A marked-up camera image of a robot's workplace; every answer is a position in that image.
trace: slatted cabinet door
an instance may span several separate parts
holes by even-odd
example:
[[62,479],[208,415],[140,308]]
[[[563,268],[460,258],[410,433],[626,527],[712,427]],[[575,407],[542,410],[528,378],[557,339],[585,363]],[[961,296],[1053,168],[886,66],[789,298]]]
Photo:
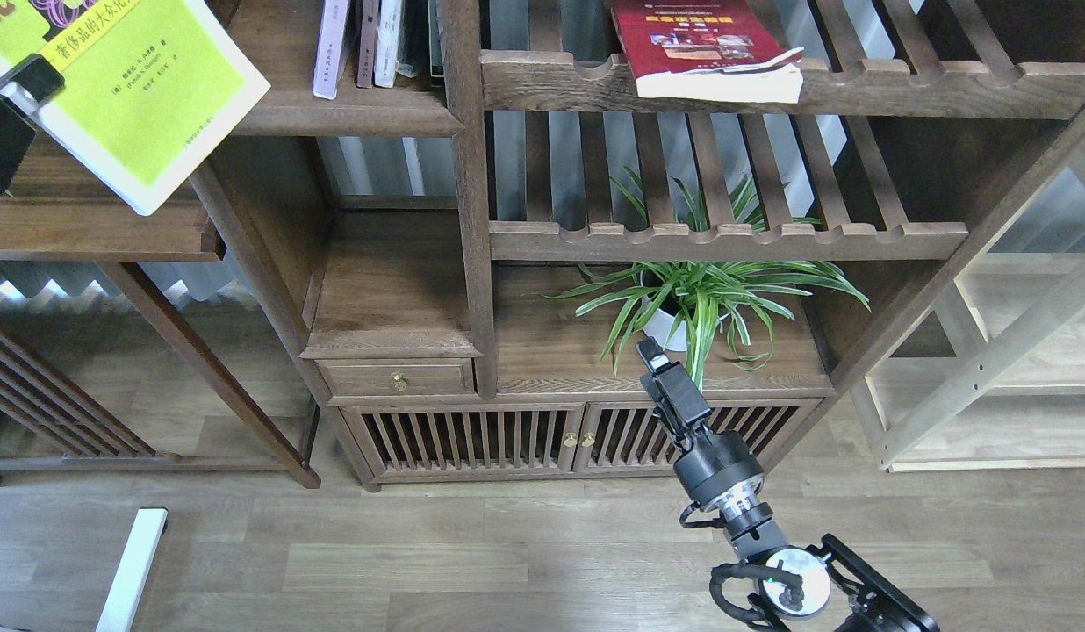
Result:
[[560,476],[574,464],[584,405],[343,408],[382,481]]
[[[819,400],[712,401],[715,432],[736,429],[764,464],[765,450],[795,431]],[[678,450],[651,404],[590,403],[578,435],[574,472],[652,473],[672,471]]]

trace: robotic arm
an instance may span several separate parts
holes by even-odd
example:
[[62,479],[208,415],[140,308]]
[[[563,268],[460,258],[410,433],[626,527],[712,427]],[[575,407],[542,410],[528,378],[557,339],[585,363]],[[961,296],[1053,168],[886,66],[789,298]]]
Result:
[[[737,564],[711,569],[711,596],[727,616],[753,630],[789,632],[783,620],[810,619],[827,607],[834,581],[847,594],[852,615],[835,632],[941,632],[917,604],[830,533],[820,546],[793,547],[756,498],[765,472],[736,432],[715,434],[706,424],[711,406],[679,363],[654,340],[637,344],[648,367],[640,378],[655,415],[679,451],[675,476],[691,497],[679,523],[685,529],[722,529]],[[713,520],[690,520],[694,511],[718,511]],[[752,580],[750,607],[723,594],[727,580]]]

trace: yellow-green book cover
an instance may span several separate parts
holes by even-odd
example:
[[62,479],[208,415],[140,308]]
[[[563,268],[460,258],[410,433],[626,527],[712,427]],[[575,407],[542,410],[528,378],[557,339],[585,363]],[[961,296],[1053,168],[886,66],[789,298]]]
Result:
[[0,0],[0,76],[36,52],[65,80],[36,123],[141,215],[269,89],[202,0]]

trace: white flower pot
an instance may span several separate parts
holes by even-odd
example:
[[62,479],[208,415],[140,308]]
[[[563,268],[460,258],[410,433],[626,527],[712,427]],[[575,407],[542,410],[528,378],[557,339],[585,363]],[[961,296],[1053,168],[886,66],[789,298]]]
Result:
[[[643,303],[647,304],[648,299],[644,299]],[[668,332],[672,331],[673,323],[675,323],[674,314],[658,309],[652,314],[651,320],[644,325],[643,332],[655,339],[655,343],[667,351],[687,351],[687,324],[680,323],[679,328],[675,329],[675,334],[667,337]]]

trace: potted plant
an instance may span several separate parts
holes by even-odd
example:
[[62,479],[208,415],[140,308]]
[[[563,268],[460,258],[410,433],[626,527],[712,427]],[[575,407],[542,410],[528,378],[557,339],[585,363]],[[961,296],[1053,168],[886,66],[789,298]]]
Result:
[[[626,168],[626,173],[642,192],[640,177],[631,168]],[[677,177],[674,180],[687,201],[690,213],[687,219],[688,226],[692,231],[711,229],[701,197],[691,194]],[[615,179],[612,181],[646,220],[647,208],[642,199]],[[755,229],[764,229],[764,213],[756,203],[756,188],[751,176],[742,177],[733,188],[730,199],[736,222],[750,224]],[[867,296],[847,280],[843,269],[826,261],[760,261],[760,263],[638,261],[630,267],[604,276],[593,275],[584,265],[579,265],[579,268],[590,282],[550,299],[573,299],[620,286],[620,289],[588,300],[574,312],[575,316],[583,316],[601,307],[602,304],[622,304],[601,352],[601,358],[609,355],[610,350],[616,345],[624,347],[633,332],[638,329],[643,329],[648,334],[655,337],[660,346],[678,351],[682,351],[676,344],[678,334],[685,332],[682,337],[686,337],[687,341],[687,371],[700,389],[703,365],[711,355],[711,347],[714,346],[715,334],[718,331],[724,331],[726,334],[731,355],[744,364],[751,364],[743,365],[744,369],[758,369],[767,363],[775,353],[776,344],[773,316],[790,320],[794,318],[788,307],[773,300],[775,295],[812,295],[806,288],[827,288],[855,296],[869,309]],[[738,345],[750,346],[754,341],[744,316],[751,312],[765,325],[768,332],[768,351],[758,355],[742,355],[738,351]],[[669,321],[666,336],[663,334],[662,328],[659,331],[652,328],[650,332],[648,327],[654,320]],[[618,367],[620,356],[622,356],[620,353],[614,356],[614,372]]]

